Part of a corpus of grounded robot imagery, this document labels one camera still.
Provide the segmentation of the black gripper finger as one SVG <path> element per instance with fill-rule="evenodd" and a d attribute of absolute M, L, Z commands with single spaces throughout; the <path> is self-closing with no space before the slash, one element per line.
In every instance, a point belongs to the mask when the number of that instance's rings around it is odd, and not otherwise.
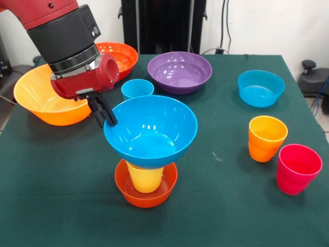
<path fill-rule="evenodd" d="M 100 105 L 103 108 L 102 114 L 103 114 L 104 118 L 107 120 L 107 123 L 111 127 L 115 126 L 118 123 L 118 120 L 117 120 L 116 116 L 114 115 L 112 108 L 110 107 L 110 105 L 108 104 L 106 99 L 100 93 L 97 93 L 96 99 L 98 100 L 98 102 L 100 103 Z"/>
<path fill-rule="evenodd" d="M 91 109 L 96 121 L 99 126 L 103 128 L 105 117 L 103 115 L 103 105 L 99 102 L 97 98 L 88 98 L 88 106 Z"/>

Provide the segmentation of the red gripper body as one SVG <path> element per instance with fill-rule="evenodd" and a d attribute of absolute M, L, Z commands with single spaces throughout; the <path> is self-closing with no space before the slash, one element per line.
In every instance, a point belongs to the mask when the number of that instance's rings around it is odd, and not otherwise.
<path fill-rule="evenodd" d="M 91 91 L 103 93 L 114 88 L 119 80 L 119 67 L 110 54 L 99 54 L 93 62 L 71 72 L 51 74 L 55 92 L 62 98 L 75 99 Z"/>

